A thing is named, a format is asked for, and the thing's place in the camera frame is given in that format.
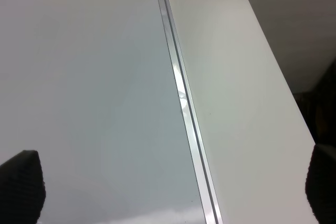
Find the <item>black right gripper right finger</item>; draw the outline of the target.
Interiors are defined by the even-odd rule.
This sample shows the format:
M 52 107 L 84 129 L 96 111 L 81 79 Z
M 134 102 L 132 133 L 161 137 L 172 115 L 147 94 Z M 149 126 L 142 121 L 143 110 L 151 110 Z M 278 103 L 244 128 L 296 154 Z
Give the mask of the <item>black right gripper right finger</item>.
M 305 192 L 318 223 L 335 223 L 335 147 L 314 146 Z

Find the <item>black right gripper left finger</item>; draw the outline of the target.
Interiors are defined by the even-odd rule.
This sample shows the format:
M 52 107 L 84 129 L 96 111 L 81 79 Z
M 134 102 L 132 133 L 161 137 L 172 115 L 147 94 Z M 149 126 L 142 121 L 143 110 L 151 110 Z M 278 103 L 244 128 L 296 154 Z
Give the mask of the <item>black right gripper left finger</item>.
M 46 199 L 39 154 L 24 150 L 1 165 L 1 223 L 36 224 Z

